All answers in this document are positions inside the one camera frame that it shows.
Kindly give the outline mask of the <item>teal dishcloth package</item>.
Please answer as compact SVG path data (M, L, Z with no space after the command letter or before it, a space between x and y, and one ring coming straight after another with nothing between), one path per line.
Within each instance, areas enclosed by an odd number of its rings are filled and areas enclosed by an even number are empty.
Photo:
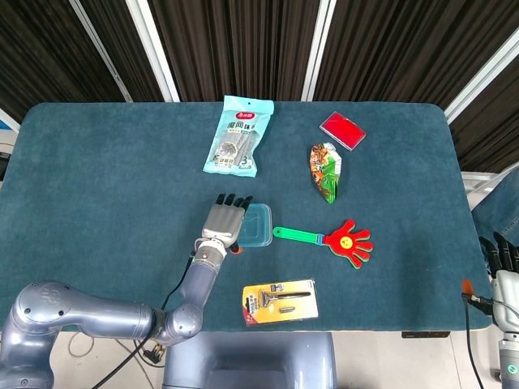
M203 171L255 177L257 165L254 151L273 113L274 103L271 100L226 95Z

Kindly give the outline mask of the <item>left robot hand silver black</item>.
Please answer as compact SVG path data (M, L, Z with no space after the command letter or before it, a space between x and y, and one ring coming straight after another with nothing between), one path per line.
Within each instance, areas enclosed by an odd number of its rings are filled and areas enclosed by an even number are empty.
M238 235L253 197L236 198L235 194L221 193L211 206L202 228L202 237L217 239L233 254L240 251Z

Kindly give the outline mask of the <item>white frame post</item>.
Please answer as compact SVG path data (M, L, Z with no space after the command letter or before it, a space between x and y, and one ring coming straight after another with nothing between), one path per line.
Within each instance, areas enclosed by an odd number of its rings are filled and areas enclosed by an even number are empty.
M178 90L148 0L125 1L164 101L179 102Z
M88 37L90 38L90 41L93 43L95 49L101 56L101 60L107 67L109 73L111 74L112 78L114 79L114 82L117 84L118 89L121 92L125 102L132 103L133 99L131 97L131 94L129 93L125 83L122 81L122 78L121 78L120 74L118 73L116 66L114 65L110 55L108 54L108 51L106 50L105 45L102 43L101 38L98 35L97 30L94 28L92 21L90 20L81 1L80 0L68 0L68 2L70 3L73 11L75 12L76 16L78 17L80 23L82 24L85 32L88 35Z
M337 0L320 0L300 100L313 101Z
M492 54L444 111L452 124L465 109L519 56L519 28Z

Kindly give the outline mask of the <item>white blue panel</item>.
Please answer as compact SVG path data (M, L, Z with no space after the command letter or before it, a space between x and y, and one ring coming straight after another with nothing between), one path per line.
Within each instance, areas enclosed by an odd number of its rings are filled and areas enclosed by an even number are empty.
M5 123L16 134L19 133L20 124L5 110L0 108L0 121Z

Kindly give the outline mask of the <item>blue denim fabric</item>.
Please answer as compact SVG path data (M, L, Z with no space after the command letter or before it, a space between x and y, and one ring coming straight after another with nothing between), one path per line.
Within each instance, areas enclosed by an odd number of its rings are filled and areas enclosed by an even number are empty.
M480 237L495 241L498 232L519 247L519 169L509 173L472 211Z

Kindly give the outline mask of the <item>teal table cloth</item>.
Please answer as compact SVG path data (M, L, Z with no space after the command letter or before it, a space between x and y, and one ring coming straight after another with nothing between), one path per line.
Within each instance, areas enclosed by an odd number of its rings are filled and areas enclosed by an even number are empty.
M18 293L58 280L100 297L175 308L175 290L221 193L267 204L276 226L369 229L355 269L324 246L274 239L229 254L204 309L207 331L243 331L242 290L315 281L319 317L278 331L457 331L461 282L491 294L442 109L394 102L278 102L255 177L205 173L219 103L42 103L25 116L0 189L0 327ZM365 139L320 129L334 111ZM311 176L316 143L341 157L337 199Z

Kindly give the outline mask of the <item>white metal rack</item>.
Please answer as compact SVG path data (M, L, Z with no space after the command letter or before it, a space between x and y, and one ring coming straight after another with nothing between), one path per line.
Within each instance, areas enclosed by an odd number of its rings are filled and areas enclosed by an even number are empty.
M510 173L519 169L519 161L500 173L462 172L461 177L471 209L480 204Z

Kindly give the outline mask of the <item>yellow razor blister pack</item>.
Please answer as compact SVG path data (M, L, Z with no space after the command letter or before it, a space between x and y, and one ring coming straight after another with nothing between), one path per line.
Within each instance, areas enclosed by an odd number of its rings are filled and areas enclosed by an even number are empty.
M315 281L292 280L245 286L242 313L247 326L319 317Z

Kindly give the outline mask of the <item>red green hand clapper toy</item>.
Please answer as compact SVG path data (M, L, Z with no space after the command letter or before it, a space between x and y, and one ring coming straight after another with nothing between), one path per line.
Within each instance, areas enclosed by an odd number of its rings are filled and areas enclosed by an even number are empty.
M316 246L327 246L330 251L343 259L347 259L353 268L360 269L370 261L374 245L369 229L356 230L354 220L347 220L339 229L330 234L312 233L297 229L277 226L272 230L274 237L305 242Z

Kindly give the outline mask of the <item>black pleated curtain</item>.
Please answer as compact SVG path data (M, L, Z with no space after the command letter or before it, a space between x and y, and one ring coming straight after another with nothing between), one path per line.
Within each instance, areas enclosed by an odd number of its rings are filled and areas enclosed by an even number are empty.
M163 101L125 0L80 0L133 101ZM320 0L148 0L180 100L299 100ZM445 111L519 28L519 0L337 0L313 100ZM125 101L68 0L0 0L0 108ZM519 56L450 125L459 165L519 161Z

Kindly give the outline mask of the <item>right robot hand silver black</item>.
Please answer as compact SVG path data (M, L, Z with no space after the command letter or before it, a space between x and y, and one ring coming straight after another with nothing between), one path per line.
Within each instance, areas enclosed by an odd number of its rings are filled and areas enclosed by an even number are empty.
M492 297L479 296L469 280L462 281L461 297L486 316L503 332L519 336L519 246L503 234L493 233L495 244L479 237L491 277Z

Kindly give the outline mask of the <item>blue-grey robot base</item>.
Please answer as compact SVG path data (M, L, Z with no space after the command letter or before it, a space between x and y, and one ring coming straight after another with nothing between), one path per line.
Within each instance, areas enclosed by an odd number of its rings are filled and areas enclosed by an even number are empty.
M202 331L167 348L161 389L337 389L326 331Z

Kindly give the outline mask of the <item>green orange snack bag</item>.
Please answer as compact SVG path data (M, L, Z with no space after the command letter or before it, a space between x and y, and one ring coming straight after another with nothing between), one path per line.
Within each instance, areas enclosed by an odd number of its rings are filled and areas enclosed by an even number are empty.
M337 199L341 165L341 157L331 143L316 143L311 147L311 176L328 204L334 203Z

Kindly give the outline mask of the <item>red flat ink pad case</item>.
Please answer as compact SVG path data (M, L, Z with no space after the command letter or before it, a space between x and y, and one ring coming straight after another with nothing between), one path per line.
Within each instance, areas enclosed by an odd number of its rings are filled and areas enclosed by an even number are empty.
M367 135L360 126L337 111L320 124L320 129L349 151L353 151Z

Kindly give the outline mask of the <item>black power plug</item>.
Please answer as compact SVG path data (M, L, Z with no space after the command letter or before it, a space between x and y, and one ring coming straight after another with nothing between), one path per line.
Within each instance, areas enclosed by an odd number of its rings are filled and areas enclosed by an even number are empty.
M162 359L165 356L165 347L160 344L154 344L151 349L143 349L143 357L146 362L156 368L163 368Z

